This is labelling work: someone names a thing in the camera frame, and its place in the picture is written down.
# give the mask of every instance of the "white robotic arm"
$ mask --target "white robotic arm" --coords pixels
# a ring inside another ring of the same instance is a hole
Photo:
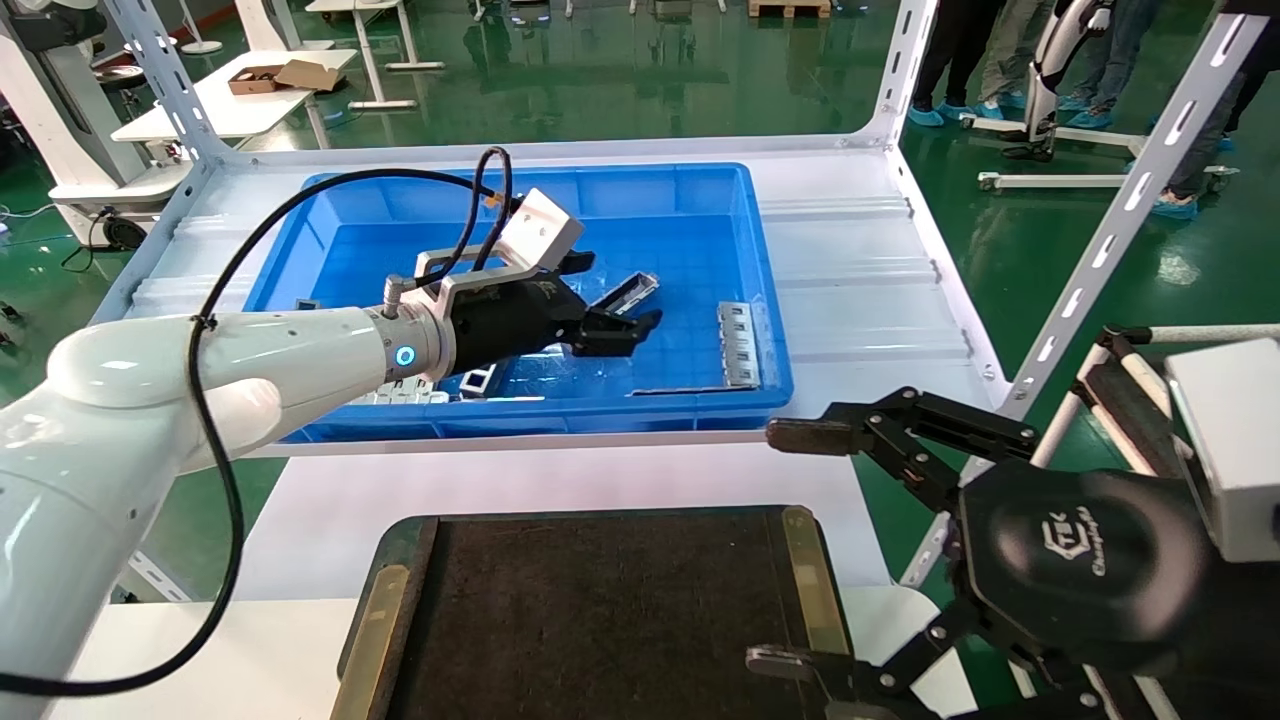
[[[54,350],[49,379],[0,410],[4,671],[65,676],[174,477],[210,465],[184,374],[191,325],[81,331]],[[415,361],[389,365],[388,342]],[[430,315],[351,307],[221,315],[204,347],[206,397],[234,457],[371,392],[388,368],[408,377],[439,356],[440,337]],[[46,702],[0,694],[0,717],[38,717]]]
[[[219,314],[197,365],[227,455],[396,379],[439,380],[556,342],[575,355],[630,355],[660,313],[589,307],[561,281],[590,266],[590,254],[571,252],[581,231],[535,190],[492,247],[460,252],[492,251],[500,268],[479,261],[435,283],[389,278],[379,307]],[[422,277],[440,256],[422,254]],[[212,464],[187,377],[201,322],[79,331],[50,355],[47,379],[0,410],[0,673],[65,678],[174,477]],[[41,717],[47,703],[0,692],[0,717]]]
[[[1057,0],[1041,35],[1036,59],[1030,64],[1027,91],[1027,128],[1004,133],[1002,137],[1025,143],[1010,147],[1005,155],[1014,160],[1047,163],[1053,158],[1053,131],[1057,128],[1057,86],[1066,77],[1066,68],[1084,41],[1098,37],[1111,27],[1114,0]]]

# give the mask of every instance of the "person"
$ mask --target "person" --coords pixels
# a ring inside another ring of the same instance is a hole
[[[1244,109],[1253,102],[1253,99],[1258,96],[1258,91],[1267,82],[1267,76],[1271,74],[1267,70],[1249,70],[1244,76],[1244,85],[1240,86],[1240,96],[1236,97],[1235,105],[1231,108],[1231,117],[1226,120],[1226,127],[1222,128],[1222,141],[1219,143],[1219,150],[1225,150],[1230,152],[1235,150],[1235,141],[1231,140],[1231,133],[1240,127],[1240,115],[1244,114]]]
[[[906,117],[915,124],[938,127],[943,118],[973,113],[966,105],[969,76],[987,50],[987,40],[1005,0],[941,0],[933,36],[920,61],[920,76]],[[933,90],[951,67],[942,105],[933,108]]]
[[[1231,123],[1240,122],[1240,113],[1257,95],[1267,73],[1280,70],[1280,20],[1271,20],[1262,31],[1253,50],[1244,59],[1239,72],[1228,83],[1221,100],[1204,119],[1204,127],[1183,155],[1169,184],[1161,191],[1152,214],[1178,220],[1193,220],[1199,215],[1199,195],[1204,184],[1204,168],[1220,149],[1224,132]],[[1245,91],[1252,95],[1245,96]]]
[[[980,100],[974,108],[983,118],[1005,119],[1001,105],[1027,108],[1028,68],[1048,23],[1055,0],[1009,0],[1000,13],[995,37],[982,70]]]
[[[1080,64],[1088,74],[1071,95],[1059,104],[1065,111],[1078,111],[1065,123],[1069,128],[1103,129],[1111,127],[1111,109],[1129,85],[1133,67],[1142,50],[1142,36],[1156,22],[1160,0],[1123,0],[1112,12],[1111,29],[1084,44]]]

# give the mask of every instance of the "pants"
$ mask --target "pants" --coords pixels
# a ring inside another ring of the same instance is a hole
[[[947,104],[965,104],[965,86],[987,49],[987,38],[991,37],[1001,5],[1004,0],[940,0],[933,36],[929,38],[929,49],[924,51],[920,77],[911,96],[914,106],[933,108],[933,90],[948,64],[951,73],[947,76]]]
[[[1222,140],[1222,132],[1231,119],[1235,102],[1239,100],[1240,90],[1244,87],[1248,77],[1244,73],[1235,73],[1231,82],[1226,85],[1222,99],[1217,101],[1217,105],[1210,111],[1208,118],[1204,119],[1204,127],[1196,136],[1196,140],[1192,141],[1190,147],[1187,149],[1183,161],[1178,164],[1172,177],[1169,178],[1169,190],[1178,197],[1187,197],[1188,195],[1198,195],[1201,192],[1201,186],[1204,183],[1204,168],[1217,155],[1217,143]]]
[[[996,23],[995,38],[982,70],[982,100],[1001,92],[1027,90],[1027,68],[1036,59],[1053,0],[1009,0]]]
[[[1226,128],[1222,132],[1235,132],[1240,127],[1240,115],[1244,114],[1244,109],[1253,102],[1253,99],[1258,96],[1258,91],[1262,90],[1262,85],[1267,82],[1267,72],[1252,72],[1244,77],[1244,85],[1240,86],[1240,97],[1235,100],[1235,106],[1231,108],[1231,118],[1226,120]]]
[[[1080,49],[1079,63],[1088,74],[1071,95],[1088,100],[1091,109],[1096,111],[1114,108],[1133,77],[1133,67],[1142,50],[1142,36],[1156,22],[1158,10],[1160,0],[1116,3],[1111,29],[1102,37],[1089,38]]]

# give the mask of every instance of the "green epoxy floor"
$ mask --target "green epoxy floor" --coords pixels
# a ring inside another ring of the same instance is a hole
[[[355,47],[348,20],[333,26],[302,12],[302,37],[334,38]],[[335,147],[477,142],[572,141],[630,137],[767,135],[852,131],[870,114],[879,83],[896,3],[855,0],[829,20],[749,20],[731,0],[721,15],[700,1],[691,22],[658,22],[641,3],[632,18],[626,3],[579,5],[572,20],[562,6],[549,27],[516,27],[492,14],[474,23],[461,1],[412,0],[417,47],[424,59],[448,63],[443,73],[383,73],[390,99],[417,99],[407,113],[352,115],[346,104],[366,95],[357,65],[352,86],[320,100],[330,115]],[[1124,132],[1142,132],[1158,111],[1198,42],[1210,3],[1169,0],[1147,36],[1134,81],[1117,108]],[[398,26],[387,17],[370,27],[380,63],[399,55]],[[233,19],[206,35],[227,47],[187,58],[193,78],[246,50]],[[1274,282],[1280,247],[1272,206],[1280,142],[1270,135],[1270,114],[1280,110],[1280,90],[1266,87],[1235,140],[1240,151],[1224,158],[1243,174],[1204,202],[1192,224],[1149,219],[1085,327],[1274,322],[1280,286]],[[315,138],[301,110],[255,141],[255,149],[310,149]],[[982,314],[1006,373],[1027,352],[1044,315],[1075,265],[1110,201],[1105,191],[978,190],[980,170],[1044,172],[1004,160],[979,137],[956,127],[911,128],[902,141],[943,237]],[[1060,145],[1053,172],[1120,172],[1126,158],[1112,150]],[[47,173],[35,161],[0,173],[0,202],[13,209],[42,204]],[[19,347],[0,355],[12,370],[0,377],[9,401],[42,377],[44,357],[63,336],[92,314],[123,258],[100,256],[83,274],[58,268],[74,249],[70,240],[28,242],[65,233],[56,214],[14,220],[0,238],[0,299],[28,315],[14,334]],[[1061,397],[1088,338],[1075,343],[1032,416],[1043,424]],[[1119,459],[1085,424],[1057,457],[1064,468],[1117,465]],[[859,477],[877,530],[896,575],[914,552],[929,515],[895,483],[861,460]],[[237,465],[251,514],[261,509],[283,461]],[[200,473],[179,479],[147,547],[195,594],[216,589],[225,559],[227,527],[216,479]],[[928,592],[947,596],[934,579]],[[1009,697],[1002,664],[979,646],[965,662],[983,702]]]

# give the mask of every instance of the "slotted metal post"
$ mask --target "slotted metal post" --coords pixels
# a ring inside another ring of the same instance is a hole
[[[1018,369],[1012,388],[998,409],[1001,415],[1015,420],[1027,416],[1178,163],[1204,127],[1204,119],[1222,97],[1228,83],[1240,69],[1266,24],[1266,17],[1244,14],[1221,14],[1213,22],[1187,74],[1160,115],[1151,140],[1098,223],[1075,272]],[[961,484],[972,480],[988,465],[970,459],[961,471]],[[918,588],[924,583],[938,561],[950,519],[945,512],[933,519],[911,564],[899,580],[900,584]]]

